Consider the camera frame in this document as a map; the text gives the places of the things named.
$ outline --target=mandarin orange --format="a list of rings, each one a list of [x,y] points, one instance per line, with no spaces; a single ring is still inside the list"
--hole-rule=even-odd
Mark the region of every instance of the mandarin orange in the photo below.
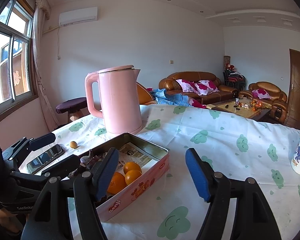
[[[141,171],[137,171],[137,170],[128,171],[125,175],[126,184],[130,185],[132,182],[134,182],[141,175],[142,175]]]
[[[125,177],[121,173],[115,172],[112,176],[107,192],[115,195],[126,186]]]
[[[141,167],[138,164],[136,164],[135,162],[128,162],[123,167],[124,174],[127,174],[127,172],[131,171],[131,170],[140,171],[142,173]]]

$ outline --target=wooden floor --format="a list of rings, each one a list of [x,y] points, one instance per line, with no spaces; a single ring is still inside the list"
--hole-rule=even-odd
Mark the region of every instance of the wooden floor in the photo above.
[[[268,117],[265,122],[274,123],[274,124],[278,123],[270,117]],[[300,130],[300,122],[297,122],[296,120],[294,120],[292,118],[289,118],[289,117],[287,118],[287,120],[284,122],[283,125],[287,126],[287,127],[297,129],[297,130]]]

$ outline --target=kettle spout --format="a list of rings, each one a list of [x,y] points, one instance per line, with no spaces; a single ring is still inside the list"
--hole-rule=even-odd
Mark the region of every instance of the kettle spout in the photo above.
[[[140,72],[141,69],[134,69],[133,72],[134,72],[134,76],[136,78],[136,81],[137,81],[137,78],[138,78],[138,75],[139,75],[139,72]]]

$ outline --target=window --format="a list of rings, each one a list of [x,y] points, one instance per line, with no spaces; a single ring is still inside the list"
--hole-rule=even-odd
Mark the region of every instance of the window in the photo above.
[[[0,14],[0,113],[33,95],[29,70],[33,18],[16,0]]]

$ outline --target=air conditioner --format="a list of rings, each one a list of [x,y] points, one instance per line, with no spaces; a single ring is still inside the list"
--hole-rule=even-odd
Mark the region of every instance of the air conditioner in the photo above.
[[[97,20],[98,7],[79,9],[60,13],[59,26],[68,26],[83,22],[92,22]]]

